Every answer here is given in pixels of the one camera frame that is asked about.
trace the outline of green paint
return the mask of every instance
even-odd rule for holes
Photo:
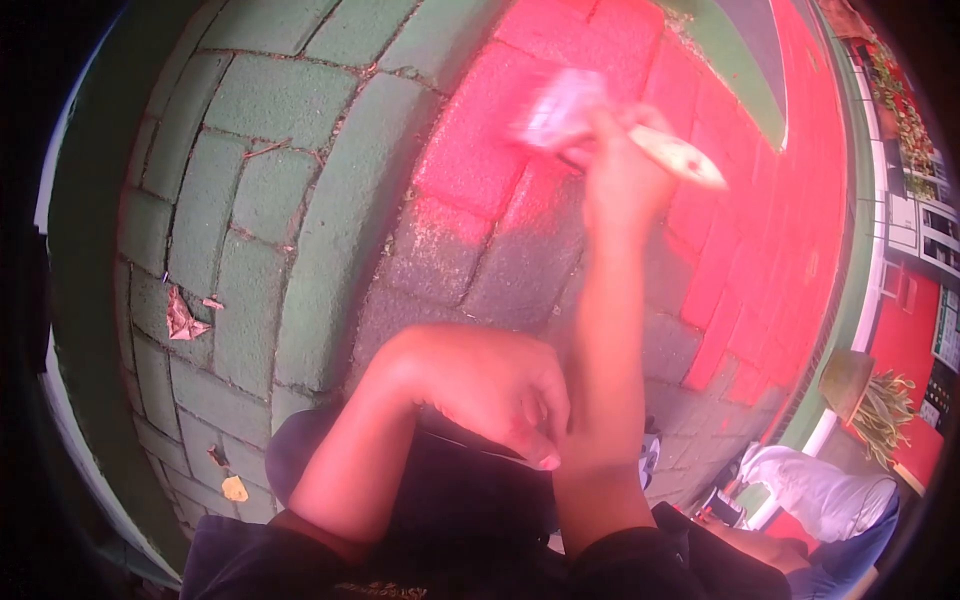
[[[658,2],[693,17],[684,23],[684,30],[700,45],[710,66],[754,118],[767,141],[779,148],[786,131],[784,115],[750,49],[723,9],[713,0]]]

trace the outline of black t-shirt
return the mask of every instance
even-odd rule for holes
[[[298,532],[205,516],[180,598],[716,597],[687,568],[687,551],[685,534],[639,527],[603,538],[570,565],[536,542],[474,539],[386,544],[365,565],[347,567]]]

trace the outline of plant pot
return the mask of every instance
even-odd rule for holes
[[[820,393],[845,425],[860,408],[876,359],[866,352],[835,348],[820,377]]]

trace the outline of brick pavement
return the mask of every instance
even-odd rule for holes
[[[342,399],[407,324],[505,326],[563,349],[583,284],[582,177],[492,135],[545,60],[663,107],[731,181],[682,186],[647,256],[642,368],[665,436],[649,495],[696,492],[792,387],[836,263],[839,113],[788,5],[775,10],[793,61],[780,153],[645,2],[205,3],[132,148],[115,276],[132,418],[186,535],[203,514],[268,520],[272,432]],[[167,339],[172,285],[213,325],[197,340]],[[201,304],[213,294],[225,310]],[[230,474],[250,500],[223,498]]]

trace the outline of green painted brick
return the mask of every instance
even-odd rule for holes
[[[292,57],[336,4],[337,0],[230,0],[200,45]]]
[[[140,131],[136,134],[130,154],[130,164],[127,167],[127,182],[133,187],[139,187],[140,182],[143,181],[143,167],[147,162],[150,143],[154,141],[155,129],[156,119],[147,117],[140,124]]]
[[[167,294],[173,285],[169,279],[163,283],[139,269],[133,269],[130,302],[133,324],[175,354],[196,365],[206,366],[213,356],[212,331],[207,331],[193,340],[170,339],[167,329]],[[207,324],[213,323],[212,309],[203,306],[199,299],[190,294],[181,295],[194,319]]]
[[[147,420],[179,441],[177,405],[174,404],[174,393],[170,386],[170,357],[163,348],[139,332],[133,335],[133,350],[138,367],[136,374],[140,381],[140,397]]]
[[[170,361],[170,375],[177,404],[234,438],[267,446],[270,415],[265,402],[180,360]]]
[[[317,401],[310,396],[298,394],[289,388],[274,386],[270,394],[271,430],[273,433],[294,413],[317,407]]]
[[[233,223],[271,244],[289,244],[300,228],[297,209],[320,168],[307,153],[277,150],[250,158],[233,202]]]
[[[163,63],[160,75],[156,78],[156,84],[150,93],[150,101],[147,103],[147,114],[157,119],[163,116],[163,110],[170,100],[170,95],[173,94],[174,87],[177,86],[183,67],[190,60],[193,51],[197,49],[197,43],[210,26],[213,17],[226,2],[227,0],[210,0],[190,17],[186,27],[183,28],[183,33],[180,34],[180,39],[177,40],[177,45],[167,57],[167,61]]]
[[[113,291],[115,293],[113,314],[117,320],[117,340],[120,343],[120,358],[129,371],[136,371],[133,362],[133,340],[130,328],[130,264],[118,260],[113,267]]]
[[[220,488],[227,477],[227,470],[214,463],[206,453],[212,446],[221,444],[220,432],[182,409],[178,410],[178,413],[180,429],[183,432],[183,448],[186,450],[186,460],[193,476],[214,490]]]
[[[238,56],[224,76],[205,122],[209,127],[320,148],[357,80],[304,60]]]
[[[204,132],[197,138],[174,217],[170,276],[202,297],[213,294],[220,249],[247,146]]]
[[[416,5],[417,0],[341,2],[304,54],[347,66],[371,64]]]
[[[362,276],[436,112],[435,94],[386,74],[350,110],[303,221],[276,353],[281,383],[320,391],[339,385]]]
[[[177,200],[193,140],[229,62],[229,55],[206,54],[187,63],[156,132],[143,189],[171,202]]]
[[[163,461],[174,471],[190,474],[190,468],[186,464],[186,455],[183,453],[183,446],[166,437],[148,422],[140,417],[133,417],[133,425],[136,427],[136,435],[147,450]]]
[[[233,385],[266,398],[277,313],[283,290],[284,257],[273,248],[227,233],[221,263],[213,370]]]
[[[120,252],[150,273],[163,275],[172,216],[168,203],[130,190],[120,211]]]
[[[424,0],[377,64],[453,93],[511,0]]]

